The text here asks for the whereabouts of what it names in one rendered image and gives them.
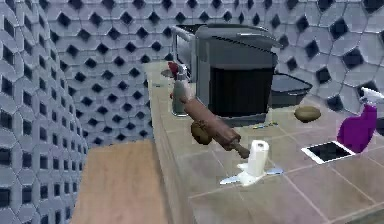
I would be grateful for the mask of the brown wooden rolling pin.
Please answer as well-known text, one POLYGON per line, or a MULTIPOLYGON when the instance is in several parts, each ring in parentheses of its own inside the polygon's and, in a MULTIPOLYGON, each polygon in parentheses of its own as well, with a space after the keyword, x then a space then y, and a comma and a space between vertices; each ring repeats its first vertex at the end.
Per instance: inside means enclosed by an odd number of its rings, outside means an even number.
POLYGON ((250 151, 240 144, 241 136, 214 115, 196 98, 183 97, 185 112, 194 121, 203 121, 207 133, 226 151, 235 150, 241 158, 247 159, 250 151))

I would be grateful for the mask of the grey green bottle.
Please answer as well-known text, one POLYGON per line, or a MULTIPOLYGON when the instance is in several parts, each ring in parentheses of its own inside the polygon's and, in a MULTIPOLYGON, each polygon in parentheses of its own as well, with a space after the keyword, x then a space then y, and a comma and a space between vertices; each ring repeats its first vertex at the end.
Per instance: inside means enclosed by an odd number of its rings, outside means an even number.
POLYGON ((187 96, 186 87, 189 84, 187 66, 185 64, 177 65, 174 87, 172 92, 172 114, 177 117, 186 117, 185 105, 181 101, 187 96))

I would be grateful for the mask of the brown potato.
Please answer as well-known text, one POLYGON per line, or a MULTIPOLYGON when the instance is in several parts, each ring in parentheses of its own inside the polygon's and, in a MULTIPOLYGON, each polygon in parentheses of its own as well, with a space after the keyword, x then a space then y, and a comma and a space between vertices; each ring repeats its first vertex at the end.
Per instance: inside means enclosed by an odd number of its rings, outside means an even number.
POLYGON ((302 123, 309 123, 317 120, 321 116, 321 112, 313 106, 302 106, 295 110, 294 116, 302 123))
POLYGON ((191 134, 199 144, 209 145, 212 141, 212 137, 207 133, 203 121, 194 121, 191 124, 191 134))

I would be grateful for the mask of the red tomato on plate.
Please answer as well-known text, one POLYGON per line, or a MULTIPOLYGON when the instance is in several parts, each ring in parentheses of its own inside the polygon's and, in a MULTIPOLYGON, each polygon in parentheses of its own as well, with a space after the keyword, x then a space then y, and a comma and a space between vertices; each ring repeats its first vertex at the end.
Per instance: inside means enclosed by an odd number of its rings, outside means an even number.
POLYGON ((169 61, 167 63, 168 68, 163 70, 161 74, 168 78, 173 78, 175 80, 179 77, 179 65, 175 62, 169 61))

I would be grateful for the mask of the grey coffee machine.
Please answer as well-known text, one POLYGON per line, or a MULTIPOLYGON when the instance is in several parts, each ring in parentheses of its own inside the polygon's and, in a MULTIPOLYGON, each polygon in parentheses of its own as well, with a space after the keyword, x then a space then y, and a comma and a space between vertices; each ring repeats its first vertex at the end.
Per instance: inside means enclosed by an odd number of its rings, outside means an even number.
POLYGON ((197 99, 231 127, 262 123, 281 44, 259 26, 210 23, 171 28, 176 61, 187 67, 197 99))

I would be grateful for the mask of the white paper towel roll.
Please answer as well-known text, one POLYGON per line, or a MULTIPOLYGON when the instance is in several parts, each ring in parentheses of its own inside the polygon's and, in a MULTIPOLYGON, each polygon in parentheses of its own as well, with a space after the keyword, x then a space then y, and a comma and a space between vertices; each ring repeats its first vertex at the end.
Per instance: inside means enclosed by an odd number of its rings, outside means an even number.
POLYGON ((282 174, 283 170, 278 167, 273 167, 269 170, 265 169, 269 149, 270 146, 266 141, 253 140, 247 162, 237 165, 241 172, 221 180, 219 184, 225 185, 239 182, 242 186, 250 186, 266 175, 282 174))

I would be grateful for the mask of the dark grey bowl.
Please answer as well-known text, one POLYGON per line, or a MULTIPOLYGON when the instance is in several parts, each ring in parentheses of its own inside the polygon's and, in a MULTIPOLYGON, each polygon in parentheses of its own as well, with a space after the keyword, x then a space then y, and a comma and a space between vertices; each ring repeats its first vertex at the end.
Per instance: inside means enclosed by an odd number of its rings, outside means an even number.
POLYGON ((283 108, 301 103, 312 85, 288 74, 273 75, 271 86, 271 107, 283 108))

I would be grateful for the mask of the white framed black tablet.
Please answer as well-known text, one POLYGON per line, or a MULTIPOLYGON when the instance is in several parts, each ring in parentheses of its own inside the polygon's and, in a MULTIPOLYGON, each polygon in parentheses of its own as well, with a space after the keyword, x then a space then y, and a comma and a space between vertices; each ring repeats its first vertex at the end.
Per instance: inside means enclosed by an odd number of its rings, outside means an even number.
POLYGON ((304 147, 301 151, 317 164, 324 164, 355 155, 354 152, 337 141, 304 147))

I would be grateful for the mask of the purple spray bottle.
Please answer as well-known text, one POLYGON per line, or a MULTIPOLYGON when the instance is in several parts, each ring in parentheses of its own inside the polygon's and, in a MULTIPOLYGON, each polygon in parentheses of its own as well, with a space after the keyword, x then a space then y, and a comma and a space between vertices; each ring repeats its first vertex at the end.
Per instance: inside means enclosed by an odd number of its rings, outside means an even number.
POLYGON ((354 153, 363 152, 376 130, 377 103, 384 101, 384 95, 362 87, 363 111, 359 116, 346 118, 338 131, 337 141, 354 153))

